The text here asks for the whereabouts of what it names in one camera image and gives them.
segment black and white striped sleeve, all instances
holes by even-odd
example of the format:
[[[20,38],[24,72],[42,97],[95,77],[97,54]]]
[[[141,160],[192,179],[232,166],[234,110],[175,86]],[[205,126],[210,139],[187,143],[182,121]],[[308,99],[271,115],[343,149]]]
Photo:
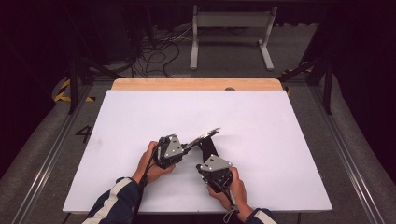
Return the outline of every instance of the black and white striped sleeve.
[[[268,209],[256,208],[247,218],[246,224],[276,224],[274,216]]]
[[[138,199],[137,183],[129,177],[120,178],[98,198],[83,224],[127,223]]]

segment table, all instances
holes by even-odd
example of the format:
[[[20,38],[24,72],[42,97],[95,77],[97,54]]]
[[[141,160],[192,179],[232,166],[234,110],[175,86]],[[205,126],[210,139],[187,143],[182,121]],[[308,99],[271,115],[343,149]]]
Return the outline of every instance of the table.
[[[250,86],[254,91],[247,91]],[[227,87],[236,91],[213,91]],[[88,212],[116,178],[133,173],[149,140],[177,133],[186,143],[218,127],[221,130],[212,139],[219,155],[238,167],[251,206],[273,211],[332,210],[289,98],[276,79],[175,78],[114,82],[64,211]],[[280,136],[287,136],[287,141]],[[139,212],[223,213],[207,195],[195,169],[198,163],[202,154],[192,150],[172,174],[148,185]]]

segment floor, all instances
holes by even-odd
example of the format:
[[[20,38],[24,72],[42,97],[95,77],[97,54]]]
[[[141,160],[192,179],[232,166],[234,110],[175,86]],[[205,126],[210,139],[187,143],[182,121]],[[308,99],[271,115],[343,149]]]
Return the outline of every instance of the floor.
[[[301,60],[316,25],[274,27],[268,44],[275,71],[262,60],[257,29],[200,30],[198,69],[191,71],[191,35],[163,50],[145,52],[124,77],[280,77]],[[112,64],[115,69],[119,64]],[[283,83],[303,130],[333,210],[303,213],[301,223],[396,223],[396,187],[361,134],[343,100],[336,79],[332,85],[332,114],[321,105],[323,83],[308,87],[305,73]],[[54,89],[58,93],[64,80]],[[69,115],[70,103],[57,105],[37,127],[0,181],[1,223],[81,223],[85,215],[66,214],[64,200],[84,153],[79,131],[93,127],[112,80],[96,76],[92,86],[79,86],[81,104]],[[297,213],[275,213],[279,223],[297,223]],[[222,223],[222,216],[140,216],[134,223]]]

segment wire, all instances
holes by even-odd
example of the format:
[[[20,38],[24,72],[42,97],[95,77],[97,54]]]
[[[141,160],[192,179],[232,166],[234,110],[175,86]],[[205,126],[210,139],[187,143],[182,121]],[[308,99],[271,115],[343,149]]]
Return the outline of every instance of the wire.
[[[177,58],[178,54],[180,53],[180,50],[179,50],[178,46],[177,46],[174,42],[171,42],[171,43],[176,47],[176,49],[177,49],[177,55],[176,55],[171,61],[169,61],[169,62],[167,62],[166,64],[163,65],[163,73],[164,73],[167,77],[171,77],[171,76],[170,76],[169,74],[167,74],[166,71],[165,71],[166,65],[168,65],[169,63],[171,63],[172,61],[174,61],[174,60]]]

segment gray carpet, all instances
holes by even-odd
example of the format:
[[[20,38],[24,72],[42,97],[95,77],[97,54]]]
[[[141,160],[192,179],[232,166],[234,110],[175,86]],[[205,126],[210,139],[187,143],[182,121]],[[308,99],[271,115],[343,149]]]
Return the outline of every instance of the gray carpet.
[[[178,57],[166,66],[173,77],[279,77],[286,69],[298,65],[304,50],[315,32],[316,26],[285,26],[273,29],[268,49],[275,71],[268,72],[257,46],[260,32],[247,29],[240,35],[226,30],[207,30],[200,36],[198,70],[190,71],[191,42],[179,42]],[[177,54],[174,46],[163,51],[167,60]],[[149,69],[162,70],[163,63],[150,63]],[[122,73],[132,75],[131,70]],[[163,76],[162,72],[150,76]],[[290,88],[290,101],[303,130],[306,142],[314,157],[323,183],[329,194],[333,210],[321,213],[302,214],[301,223],[371,223],[361,204],[361,199],[350,181],[349,173],[340,159],[337,143],[326,123],[326,115],[314,100],[312,89],[303,82],[305,75],[284,83]],[[64,139],[62,151],[42,189],[33,210],[26,216],[25,223],[81,223],[84,215],[62,212],[70,183],[78,168],[86,143],[84,136],[75,135],[86,125],[94,126],[106,90],[111,81],[97,78],[89,96],[95,102],[85,102],[78,111],[69,134]],[[70,103],[58,102],[50,114],[36,129],[17,159],[0,181],[0,220],[11,223],[23,199],[32,185],[41,164],[45,161],[62,128]],[[391,182],[374,153],[363,138],[357,124],[342,98],[336,80],[332,92],[332,118],[342,134],[349,152],[367,184],[368,190],[385,223],[396,223],[396,187]],[[296,213],[275,213],[280,223],[296,223]],[[139,223],[222,223],[219,216],[141,216]]]

